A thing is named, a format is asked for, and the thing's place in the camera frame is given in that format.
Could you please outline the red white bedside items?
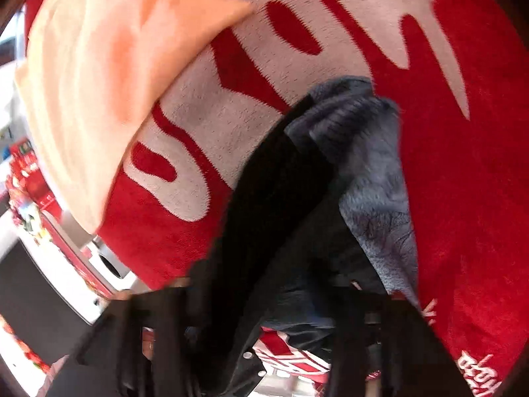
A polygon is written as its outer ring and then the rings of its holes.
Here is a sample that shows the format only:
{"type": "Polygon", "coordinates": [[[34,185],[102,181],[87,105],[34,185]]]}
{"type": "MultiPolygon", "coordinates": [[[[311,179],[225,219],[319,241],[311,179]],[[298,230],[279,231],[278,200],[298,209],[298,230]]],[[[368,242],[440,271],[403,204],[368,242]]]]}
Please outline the red white bedside items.
{"type": "Polygon", "coordinates": [[[110,298],[113,289],[105,278],[89,263],[92,256],[88,248],[79,248],[60,227],[63,211],[40,171],[35,151],[27,137],[9,147],[9,172],[6,187],[15,207],[29,200],[37,208],[41,226],[50,235],[52,243],[61,251],[89,289],[97,296],[110,298]]]}

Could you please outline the black pants grey waistband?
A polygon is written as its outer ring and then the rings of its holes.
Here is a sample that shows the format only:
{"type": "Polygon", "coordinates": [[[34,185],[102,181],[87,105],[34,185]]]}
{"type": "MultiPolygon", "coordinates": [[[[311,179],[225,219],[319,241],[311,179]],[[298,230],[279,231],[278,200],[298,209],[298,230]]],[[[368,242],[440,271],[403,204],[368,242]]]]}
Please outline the black pants grey waistband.
{"type": "Polygon", "coordinates": [[[369,332],[393,291],[416,300],[399,111],[364,77],[314,87],[248,160],[206,260],[194,343],[206,396],[238,395],[262,328],[362,392],[369,332]]]}

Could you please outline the red blanket white characters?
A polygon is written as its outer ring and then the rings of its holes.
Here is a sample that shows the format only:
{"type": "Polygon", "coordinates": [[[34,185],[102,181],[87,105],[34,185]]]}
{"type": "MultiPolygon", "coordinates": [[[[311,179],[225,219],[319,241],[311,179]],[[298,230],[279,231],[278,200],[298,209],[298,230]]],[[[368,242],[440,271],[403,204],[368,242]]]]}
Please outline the red blanket white characters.
{"type": "MultiPolygon", "coordinates": [[[[495,0],[244,0],[154,103],[95,233],[150,288],[187,288],[191,373],[209,257],[259,144],[317,85],[364,77],[399,111],[416,300],[470,396],[528,393],[528,49],[495,0]]],[[[323,378],[262,328],[244,359],[323,378]]],[[[206,396],[199,387],[198,396],[206,396]]]]}

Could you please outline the cream pillow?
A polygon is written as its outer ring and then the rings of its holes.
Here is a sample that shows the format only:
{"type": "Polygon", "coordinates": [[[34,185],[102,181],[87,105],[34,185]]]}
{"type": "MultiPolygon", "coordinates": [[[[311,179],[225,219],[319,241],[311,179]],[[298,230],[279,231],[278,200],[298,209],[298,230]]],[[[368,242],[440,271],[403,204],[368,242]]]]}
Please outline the cream pillow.
{"type": "Polygon", "coordinates": [[[88,233],[154,103],[244,0],[44,0],[16,74],[52,189],[88,233]]]}

